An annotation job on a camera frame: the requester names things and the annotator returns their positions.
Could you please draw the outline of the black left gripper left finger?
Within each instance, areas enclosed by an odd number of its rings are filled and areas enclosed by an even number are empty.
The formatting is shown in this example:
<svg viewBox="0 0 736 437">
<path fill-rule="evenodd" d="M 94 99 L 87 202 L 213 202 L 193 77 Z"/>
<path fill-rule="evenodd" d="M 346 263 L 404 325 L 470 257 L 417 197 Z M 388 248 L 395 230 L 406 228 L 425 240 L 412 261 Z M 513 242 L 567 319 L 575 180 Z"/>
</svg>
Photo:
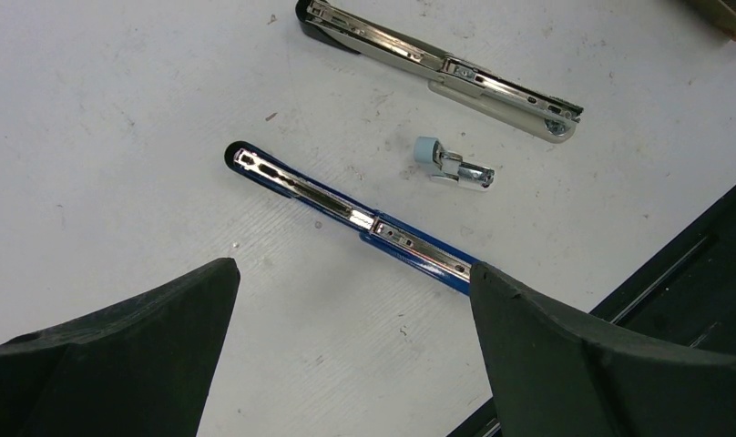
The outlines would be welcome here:
<svg viewBox="0 0 736 437">
<path fill-rule="evenodd" d="M 234 259 L 0 344 L 0 436 L 194 436 L 238 295 Z"/>
</svg>

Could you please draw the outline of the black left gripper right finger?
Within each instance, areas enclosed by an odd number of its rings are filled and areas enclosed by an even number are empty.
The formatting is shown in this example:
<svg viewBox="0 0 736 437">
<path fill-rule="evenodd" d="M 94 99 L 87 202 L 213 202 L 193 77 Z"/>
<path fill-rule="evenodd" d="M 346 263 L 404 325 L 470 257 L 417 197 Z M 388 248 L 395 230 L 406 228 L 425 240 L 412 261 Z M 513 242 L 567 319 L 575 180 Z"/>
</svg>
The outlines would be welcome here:
<svg viewBox="0 0 736 437">
<path fill-rule="evenodd" d="M 624 329 L 483 262 L 469 297 L 505 436 L 736 436 L 736 355 Z"/>
</svg>

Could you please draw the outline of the blue stapler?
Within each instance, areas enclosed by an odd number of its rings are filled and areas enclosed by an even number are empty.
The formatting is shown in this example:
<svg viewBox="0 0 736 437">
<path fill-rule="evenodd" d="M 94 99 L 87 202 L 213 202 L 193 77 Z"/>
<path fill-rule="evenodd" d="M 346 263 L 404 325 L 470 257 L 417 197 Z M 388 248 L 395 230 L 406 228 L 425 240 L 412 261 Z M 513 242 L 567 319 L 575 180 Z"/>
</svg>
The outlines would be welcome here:
<svg viewBox="0 0 736 437">
<path fill-rule="evenodd" d="M 355 230 L 366 244 L 469 294 L 475 257 L 382 211 L 289 167 L 246 141 L 229 144 L 224 161 L 232 171 L 286 198 L 294 198 Z"/>
</svg>

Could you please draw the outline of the light blue staple box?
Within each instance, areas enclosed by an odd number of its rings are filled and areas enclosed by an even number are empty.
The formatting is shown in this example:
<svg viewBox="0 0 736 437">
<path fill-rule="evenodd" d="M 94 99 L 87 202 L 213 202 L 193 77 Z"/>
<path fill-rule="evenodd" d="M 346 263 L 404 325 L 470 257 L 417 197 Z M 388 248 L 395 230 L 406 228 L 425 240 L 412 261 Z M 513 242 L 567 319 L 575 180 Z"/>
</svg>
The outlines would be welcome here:
<svg viewBox="0 0 736 437">
<path fill-rule="evenodd" d="M 467 162 L 446 149 L 436 137 L 418 137 L 414 142 L 414 162 L 434 182 L 478 191 L 487 191 L 496 178 L 493 168 Z"/>
</svg>

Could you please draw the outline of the silver black stapler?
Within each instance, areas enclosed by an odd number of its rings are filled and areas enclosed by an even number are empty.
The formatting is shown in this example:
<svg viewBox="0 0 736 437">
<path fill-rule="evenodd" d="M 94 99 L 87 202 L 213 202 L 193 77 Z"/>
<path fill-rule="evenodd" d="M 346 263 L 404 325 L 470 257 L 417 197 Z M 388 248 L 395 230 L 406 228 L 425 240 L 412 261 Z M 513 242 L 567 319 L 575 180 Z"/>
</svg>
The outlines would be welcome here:
<svg viewBox="0 0 736 437">
<path fill-rule="evenodd" d="M 444 49 L 326 1 L 299 1 L 295 14 L 305 35 L 422 77 L 436 94 L 549 143 L 571 138 L 583 113 L 578 105 L 505 80 Z"/>
</svg>

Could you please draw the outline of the brown plastic divided tray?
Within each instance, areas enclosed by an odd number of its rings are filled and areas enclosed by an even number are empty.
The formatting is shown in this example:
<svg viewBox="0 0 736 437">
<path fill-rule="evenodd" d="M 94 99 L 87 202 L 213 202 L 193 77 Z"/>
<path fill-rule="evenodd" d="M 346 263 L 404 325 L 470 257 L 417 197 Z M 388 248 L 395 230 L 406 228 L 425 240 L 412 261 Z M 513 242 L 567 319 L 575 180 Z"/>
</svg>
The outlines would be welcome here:
<svg viewBox="0 0 736 437">
<path fill-rule="evenodd" d="M 736 42 L 736 0 L 686 0 L 704 20 Z"/>
</svg>

